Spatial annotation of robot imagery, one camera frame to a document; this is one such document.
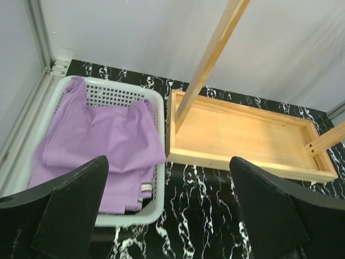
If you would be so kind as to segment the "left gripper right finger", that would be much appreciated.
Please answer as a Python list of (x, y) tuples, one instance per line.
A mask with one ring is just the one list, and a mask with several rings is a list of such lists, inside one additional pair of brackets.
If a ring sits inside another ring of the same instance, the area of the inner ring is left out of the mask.
[(344, 258), (344, 200), (238, 156), (229, 168), (254, 258)]

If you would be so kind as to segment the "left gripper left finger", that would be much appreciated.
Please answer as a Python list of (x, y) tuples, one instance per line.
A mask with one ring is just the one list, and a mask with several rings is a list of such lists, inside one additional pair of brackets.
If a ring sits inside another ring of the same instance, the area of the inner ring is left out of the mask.
[(1, 198), (1, 258), (87, 258), (109, 172), (98, 156)]

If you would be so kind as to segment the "purple trousers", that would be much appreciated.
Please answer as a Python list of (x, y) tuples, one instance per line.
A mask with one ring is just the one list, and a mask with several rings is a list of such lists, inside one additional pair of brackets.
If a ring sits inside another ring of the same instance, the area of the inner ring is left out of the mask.
[(36, 148), (29, 187), (50, 181), (104, 155), (109, 173), (99, 211), (124, 214), (126, 205), (149, 199), (154, 169), (165, 163), (149, 100), (129, 106), (90, 106), (87, 87), (73, 77)]

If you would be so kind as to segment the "black trousers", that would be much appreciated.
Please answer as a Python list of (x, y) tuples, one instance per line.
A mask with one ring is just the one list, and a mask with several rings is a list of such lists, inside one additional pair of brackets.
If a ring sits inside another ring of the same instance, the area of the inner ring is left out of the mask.
[(126, 205), (125, 206), (125, 215), (136, 215), (138, 212), (140, 212), (143, 208), (145, 208), (149, 203), (151, 202), (151, 199), (138, 199), (137, 203), (134, 205)]

